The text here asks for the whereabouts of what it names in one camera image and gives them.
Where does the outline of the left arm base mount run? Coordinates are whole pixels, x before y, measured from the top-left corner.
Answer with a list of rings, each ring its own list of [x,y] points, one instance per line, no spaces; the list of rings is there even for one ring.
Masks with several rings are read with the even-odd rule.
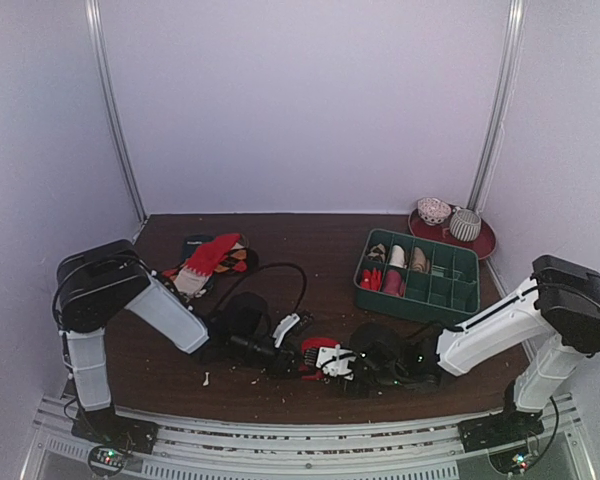
[[[74,437],[118,450],[151,454],[157,439],[158,425],[151,421],[120,416],[110,406],[95,411],[79,409],[71,433]]]

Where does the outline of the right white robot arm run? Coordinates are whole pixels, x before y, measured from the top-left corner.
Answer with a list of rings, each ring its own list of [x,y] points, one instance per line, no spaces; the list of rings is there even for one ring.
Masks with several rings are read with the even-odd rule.
[[[425,326],[402,337],[377,323],[358,327],[348,343],[343,391],[365,398],[376,387],[425,392],[444,374],[460,377],[475,366],[534,337],[546,341],[513,380],[505,410],[493,419],[499,440],[515,440],[558,387],[586,358],[600,353],[600,273],[552,255],[499,302],[450,328]]]

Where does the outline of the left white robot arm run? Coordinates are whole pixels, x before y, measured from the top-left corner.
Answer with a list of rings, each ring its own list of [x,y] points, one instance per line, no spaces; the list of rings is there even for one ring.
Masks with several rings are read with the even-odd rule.
[[[124,433],[111,395],[105,340],[107,324],[126,310],[192,355],[209,342],[258,330],[270,317],[263,298],[244,293],[221,300],[206,317],[195,314],[175,283],[151,270],[128,240],[118,240],[62,260],[56,271],[52,314],[63,339],[66,366],[86,429],[103,444]]]

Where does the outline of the tan ribbed sock pair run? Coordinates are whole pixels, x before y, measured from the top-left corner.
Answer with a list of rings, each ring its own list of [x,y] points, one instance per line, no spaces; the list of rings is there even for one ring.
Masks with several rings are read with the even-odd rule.
[[[415,246],[412,249],[409,269],[423,274],[428,274],[430,272],[431,263],[422,248]]]

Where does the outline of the red sock pair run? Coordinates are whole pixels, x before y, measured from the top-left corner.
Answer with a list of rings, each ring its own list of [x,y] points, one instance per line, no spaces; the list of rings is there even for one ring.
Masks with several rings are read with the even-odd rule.
[[[299,368],[301,379],[307,381],[321,381],[324,373],[316,367],[319,349],[334,348],[338,342],[328,337],[310,337],[301,344],[303,365]]]

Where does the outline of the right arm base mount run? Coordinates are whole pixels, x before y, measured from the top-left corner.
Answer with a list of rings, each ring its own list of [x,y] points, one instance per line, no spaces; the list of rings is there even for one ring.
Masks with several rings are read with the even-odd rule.
[[[541,434],[544,432],[541,414],[542,411],[523,412],[517,408],[513,399],[506,399],[500,413],[461,421],[458,431],[464,452],[522,441],[530,433]]]

